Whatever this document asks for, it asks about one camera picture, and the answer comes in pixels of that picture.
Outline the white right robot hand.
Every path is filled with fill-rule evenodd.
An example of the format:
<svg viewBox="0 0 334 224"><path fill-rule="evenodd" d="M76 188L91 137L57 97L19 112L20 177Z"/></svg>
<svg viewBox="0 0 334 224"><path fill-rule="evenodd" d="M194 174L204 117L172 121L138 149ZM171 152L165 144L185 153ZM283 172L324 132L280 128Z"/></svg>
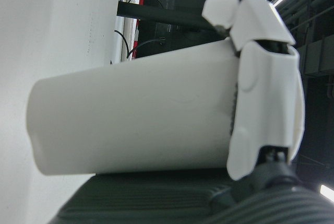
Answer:
<svg viewBox="0 0 334 224"><path fill-rule="evenodd" d="M227 171L91 177L52 223L333 223L333 204L289 163L304 132L294 40L266 0L206 0L239 58Z"/></svg>

